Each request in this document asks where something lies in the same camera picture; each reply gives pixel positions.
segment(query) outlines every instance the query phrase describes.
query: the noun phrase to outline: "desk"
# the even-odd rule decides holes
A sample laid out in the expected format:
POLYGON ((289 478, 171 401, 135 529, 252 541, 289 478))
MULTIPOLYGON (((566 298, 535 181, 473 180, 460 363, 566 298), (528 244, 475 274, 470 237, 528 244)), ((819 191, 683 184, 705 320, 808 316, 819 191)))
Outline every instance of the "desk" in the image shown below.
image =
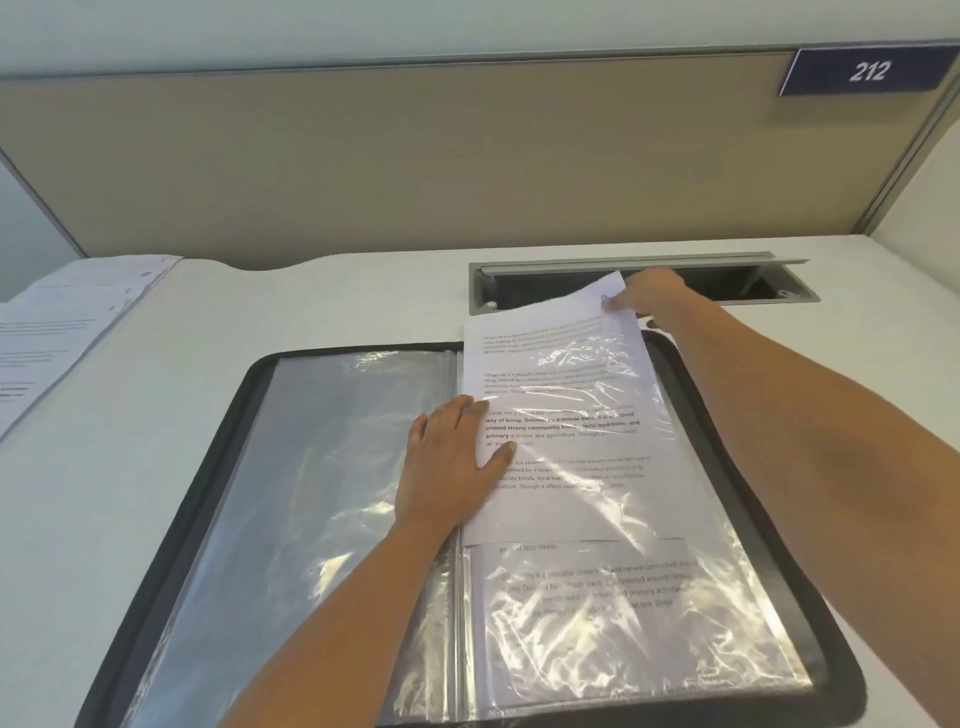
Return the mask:
MULTIPOLYGON (((69 728, 246 371, 273 352, 456 341, 470 262, 770 251, 819 303, 746 324, 960 446, 960 299, 863 236, 334 255, 246 272, 184 260, 0 441, 0 715, 69 728)), ((934 725, 841 621, 860 725, 934 725)))

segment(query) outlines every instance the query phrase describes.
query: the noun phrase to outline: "hand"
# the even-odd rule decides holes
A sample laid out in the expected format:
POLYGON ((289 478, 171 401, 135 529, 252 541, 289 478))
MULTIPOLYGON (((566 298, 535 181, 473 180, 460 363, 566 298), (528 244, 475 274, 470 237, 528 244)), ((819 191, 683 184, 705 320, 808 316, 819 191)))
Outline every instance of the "hand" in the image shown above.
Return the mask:
POLYGON ((616 296, 603 301, 606 311, 630 309, 641 316, 653 316, 658 324, 671 307, 697 294, 686 287, 684 279, 669 268, 649 268, 634 273, 627 279, 627 287, 616 296))
POLYGON ((414 420, 396 489, 397 525, 436 528, 445 538, 487 499, 516 452, 516 443, 504 443, 477 468, 477 430, 489 407, 462 395, 414 420))

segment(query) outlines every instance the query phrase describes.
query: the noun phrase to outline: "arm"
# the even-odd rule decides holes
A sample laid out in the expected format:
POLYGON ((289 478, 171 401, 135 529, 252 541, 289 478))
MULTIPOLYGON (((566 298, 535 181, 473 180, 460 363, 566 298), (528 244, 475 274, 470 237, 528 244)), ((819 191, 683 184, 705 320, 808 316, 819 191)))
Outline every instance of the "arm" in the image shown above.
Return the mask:
POLYGON ((944 728, 960 726, 960 453, 676 274, 607 302, 673 334, 737 467, 810 578, 944 728))
POLYGON ((487 408, 458 397, 414 421, 394 527, 253 678, 221 728, 374 726, 437 551, 516 451, 506 443, 477 468, 474 446, 487 408))

